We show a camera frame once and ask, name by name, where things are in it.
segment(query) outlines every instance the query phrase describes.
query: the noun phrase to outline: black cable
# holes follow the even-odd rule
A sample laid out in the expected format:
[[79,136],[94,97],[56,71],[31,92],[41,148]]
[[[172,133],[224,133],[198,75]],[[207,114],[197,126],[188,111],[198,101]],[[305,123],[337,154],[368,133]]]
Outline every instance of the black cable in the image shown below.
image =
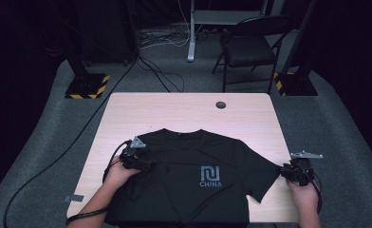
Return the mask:
[[[155,45],[171,45],[171,44],[173,45],[174,43],[178,43],[178,42],[171,41],[174,38],[184,38],[186,40],[179,41],[179,42],[186,42],[189,39],[189,35],[186,34],[181,29],[176,29],[175,31],[172,31],[168,34],[163,34],[160,36],[156,36],[154,32],[142,32],[140,48],[143,49],[143,48],[148,48],[150,46],[155,46]],[[155,42],[166,42],[166,43],[155,44]]]
[[[138,64],[139,66],[144,69],[144,70],[152,70],[153,73],[156,75],[156,77],[158,78],[158,80],[161,82],[161,84],[165,87],[165,89],[168,91],[168,92],[171,92],[171,90],[169,90],[169,88],[165,85],[165,83],[162,82],[162,80],[160,79],[160,77],[158,76],[158,73],[160,73],[162,75],[163,78],[165,78],[172,86],[175,87],[175,89],[178,91],[178,92],[183,92],[184,90],[184,80],[183,78],[178,75],[178,74],[175,74],[175,73],[165,73],[165,72],[162,72],[162,70],[159,69],[159,67],[157,65],[155,65],[153,62],[151,62],[150,60],[147,60],[147,59],[144,59],[142,58],[141,56],[139,56],[139,60],[141,60],[146,66],[148,66],[149,69],[147,68],[144,68],[143,66],[140,65],[139,61],[138,61]],[[154,69],[151,65],[149,65],[148,63],[146,62],[150,62],[152,65],[154,65],[157,69]],[[173,82],[171,82],[166,76],[165,74],[175,74],[177,75],[181,80],[182,80],[182,89],[180,90]]]
[[[167,73],[167,72],[163,72],[155,63],[153,63],[151,60],[147,60],[147,59],[145,59],[145,58],[142,58],[141,56],[139,56],[139,58],[141,59],[141,61],[145,64],[145,65],[147,65],[148,66],[148,68],[144,68],[143,66],[141,66],[140,65],[140,63],[138,62],[138,64],[139,64],[139,66],[142,68],[142,69],[144,69],[144,70],[152,70],[155,74],[156,74],[156,76],[158,77],[158,75],[157,75],[157,72],[158,73],[160,73],[161,75],[162,75],[162,77],[164,77],[172,86],[174,86],[175,87],[175,89],[178,91],[178,92],[183,92],[183,90],[184,90],[184,87],[185,87],[185,81],[184,81],[184,79],[183,79],[183,77],[182,76],[180,76],[179,74],[176,74],[176,73]],[[154,65],[154,67],[156,67],[156,68],[153,68],[153,67],[151,67],[149,64],[147,64],[147,63],[145,63],[145,62],[149,62],[149,63],[151,63],[152,65]],[[168,75],[171,75],[171,74],[173,74],[173,75],[176,75],[177,77],[179,77],[180,78],[180,80],[182,81],[182,89],[179,89],[173,82],[171,82],[171,80],[169,80],[166,76],[165,76],[165,74],[168,74]]]
[[94,119],[94,117],[97,115],[98,111],[101,109],[101,107],[106,103],[106,101],[108,100],[109,96],[112,94],[113,90],[118,86],[118,84],[121,82],[121,80],[124,78],[124,76],[126,76],[126,74],[133,68],[133,66],[135,65],[136,61],[133,62],[133,64],[127,69],[126,72],[124,72],[124,74],[121,76],[121,78],[115,83],[114,87],[111,89],[111,91],[109,91],[108,95],[103,99],[102,103],[100,104],[100,106],[97,108],[97,110],[92,114],[92,116],[89,118],[89,120],[87,121],[87,123],[85,124],[85,126],[82,128],[82,130],[80,131],[80,133],[77,135],[77,137],[74,139],[74,141],[71,143],[71,145],[68,147],[68,149],[63,152],[55,161],[53,161],[50,165],[48,165],[46,168],[44,168],[43,170],[41,170],[38,174],[36,174],[35,176],[33,176],[31,179],[27,180],[27,182],[25,182],[15,193],[14,195],[11,197],[11,199],[9,200],[8,202],[8,205],[6,206],[6,210],[5,210],[5,213],[4,213],[4,216],[3,216],[3,226],[5,228],[8,228],[8,224],[7,224],[7,216],[8,216],[8,212],[9,212],[9,208],[12,204],[12,202],[14,201],[14,199],[17,197],[17,195],[29,184],[31,183],[33,180],[35,180],[36,178],[38,178],[40,175],[42,175],[44,172],[46,172],[50,167],[52,167],[55,163],[57,163],[73,146],[74,144],[77,142],[78,139],[80,139],[80,137],[83,135],[83,133],[85,132],[85,129],[88,127],[88,125],[91,123],[91,121]]
[[320,191],[322,191],[322,181],[320,180],[319,176],[317,176],[317,174],[315,172],[313,172],[313,175],[316,176],[317,182],[319,182]]
[[108,163],[108,165],[107,165],[107,167],[106,167],[106,169],[105,169],[105,172],[107,172],[107,170],[109,170],[109,169],[110,169],[114,164],[116,164],[117,162],[119,162],[119,161],[116,161],[115,163],[112,163],[112,161],[113,161],[113,159],[115,158],[116,154],[118,153],[119,149],[120,149],[124,144],[129,144],[129,143],[131,143],[131,141],[123,142],[122,144],[120,144],[120,145],[116,148],[116,150],[115,150],[115,151],[113,152],[113,154],[112,154],[111,159],[109,160],[109,163]]
[[87,212],[87,213],[72,216],[65,221],[65,225],[67,226],[68,224],[70,224],[70,222],[72,222],[74,220],[77,220],[77,219],[84,219],[84,218],[100,215],[102,213],[105,213],[107,210],[108,210],[108,207],[106,206],[106,207],[103,207],[103,209],[100,209],[100,210],[96,210],[96,211]]

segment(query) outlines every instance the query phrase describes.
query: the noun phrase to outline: hand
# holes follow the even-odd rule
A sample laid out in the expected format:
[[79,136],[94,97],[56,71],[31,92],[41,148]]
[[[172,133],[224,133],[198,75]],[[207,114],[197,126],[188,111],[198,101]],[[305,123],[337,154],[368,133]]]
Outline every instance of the hand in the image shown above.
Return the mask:
[[313,184],[308,183],[306,186],[299,186],[291,180],[286,179],[286,181],[289,189],[292,191],[293,200],[298,210],[317,211],[319,197]]
[[109,168],[109,172],[106,175],[103,185],[108,185],[109,187],[114,188],[114,190],[117,190],[124,185],[131,176],[138,172],[139,170],[136,169],[124,168],[119,160],[119,156],[116,156],[111,162],[111,167]]

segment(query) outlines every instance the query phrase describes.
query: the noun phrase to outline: person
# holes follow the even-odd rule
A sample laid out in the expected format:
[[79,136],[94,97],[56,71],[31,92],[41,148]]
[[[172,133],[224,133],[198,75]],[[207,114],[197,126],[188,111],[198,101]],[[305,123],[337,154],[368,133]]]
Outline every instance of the person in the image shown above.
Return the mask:
[[[131,176],[136,175],[138,172],[139,170],[136,169],[124,168],[119,158],[115,157],[106,175],[105,182],[79,214],[95,212],[105,208],[110,200],[112,200],[115,192],[124,185]],[[312,184],[299,186],[290,180],[287,180],[287,185],[292,191],[294,202],[298,207],[300,228],[321,227],[320,219],[317,214],[318,196],[314,186]],[[103,212],[92,217],[75,219],[67,225],[67,228],[101,228],[105,216],[106,212]]]

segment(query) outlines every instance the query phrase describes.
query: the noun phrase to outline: t-shirt sleeve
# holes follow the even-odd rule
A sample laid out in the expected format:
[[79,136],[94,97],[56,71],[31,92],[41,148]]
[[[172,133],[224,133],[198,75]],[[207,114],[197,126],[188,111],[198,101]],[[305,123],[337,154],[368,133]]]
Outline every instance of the t-shirt sleeve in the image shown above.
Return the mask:
[[236,169],[247,195],[261,202],[279,176],[278,166],[254,152],[242,141],[236,141],[233,153]]

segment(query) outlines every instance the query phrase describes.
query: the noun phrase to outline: gray carpet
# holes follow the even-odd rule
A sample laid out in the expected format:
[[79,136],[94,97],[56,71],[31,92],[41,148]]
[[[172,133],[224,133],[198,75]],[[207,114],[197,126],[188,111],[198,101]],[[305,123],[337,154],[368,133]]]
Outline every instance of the gray carpet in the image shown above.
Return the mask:
[[[292,32],[284,43],[280,69],[295,35]],[[211,74],[219,54],[218,37],[211,34],[197,42],[193,63],[186,61],[187,50],[187,46],[154,46],[142,49],[140,55],[162,71],[180,75],[184,92],[220,92],[222,69]],[[87,70],[111,75],[106,91],[97,100],[65,99],[73,73],[67,62],[62,63],[40,122],[0,184],[0,227],[13,194],[59,158],[19,192],[9,208],[7,222],[8,227],[64,227],[68,207],[64,198],[74,192],[109,91],[166,91],[151,71],[138,64],[132,68],[131,65],[97,65]],[[255,73],[260,76],[270,72],[264,67]],[[178,75],[166,77],[181,89],[182,80]],[[333,88],[314,72],[310,80],[319,96],[281,97],[275,87],[271,92],[288,149],[290,152],[306,150],[325,157],[313,160],[323,187],[323,227],[372,227],[372,152]],[[169,90],[177,92],[166,79],[162,81]],[[267,83],[257,83],[230,85],[228,91],[265,92],[266,89]],[[296,227],[295,224],[276,225]],[[251,227],[273,227],[273,224],[252,224]]]

